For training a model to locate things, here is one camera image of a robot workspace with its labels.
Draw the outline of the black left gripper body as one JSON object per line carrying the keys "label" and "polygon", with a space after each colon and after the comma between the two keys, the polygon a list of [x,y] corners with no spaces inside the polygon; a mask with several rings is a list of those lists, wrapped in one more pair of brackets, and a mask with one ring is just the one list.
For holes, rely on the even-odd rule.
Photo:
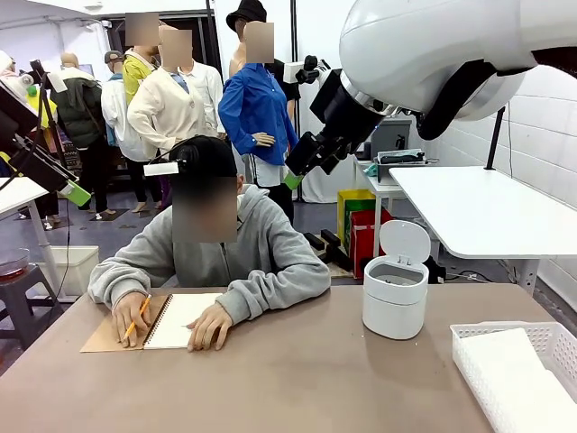
{"label": "black left gripper body", "polygon": [[22,138],[39,125],[38,114],[5,83],[1,84],[1,151],[12,156],[17,151],[15,136]]}

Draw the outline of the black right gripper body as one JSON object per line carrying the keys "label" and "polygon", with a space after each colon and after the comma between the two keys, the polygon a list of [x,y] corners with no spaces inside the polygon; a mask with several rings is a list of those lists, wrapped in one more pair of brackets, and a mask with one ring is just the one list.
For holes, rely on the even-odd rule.
{"label": "black right gripper body", "polygon": [[363,142],[383,119],[371,107],[359,104],[342,84],[331,87],[325,83],[317,94],[321,106],[320,134],[326,140],[347,144]]}

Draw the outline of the person's right hand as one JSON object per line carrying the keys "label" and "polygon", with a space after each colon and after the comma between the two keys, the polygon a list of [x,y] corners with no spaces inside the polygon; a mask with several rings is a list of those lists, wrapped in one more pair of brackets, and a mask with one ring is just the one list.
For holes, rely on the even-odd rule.
{"label": "person's right hand", "polygon": [[136,347],[138,335],[148,333],[151,325],[150,300],[150,295],[132,291],[124,295],[113,308],[113,325],[122,348]]}

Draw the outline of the person's left hand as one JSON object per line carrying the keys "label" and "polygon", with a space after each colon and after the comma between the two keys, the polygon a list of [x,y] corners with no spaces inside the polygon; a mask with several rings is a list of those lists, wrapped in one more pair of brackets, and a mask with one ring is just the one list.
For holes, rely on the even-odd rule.
{"label": "person's left hand", "polygon": [[234,323],[222,305],[215,302],[203,311],[199,318],[187,325],[192,331],[188,340],[189,352],[209,350],[216,351],[224,347],[229,330]]}

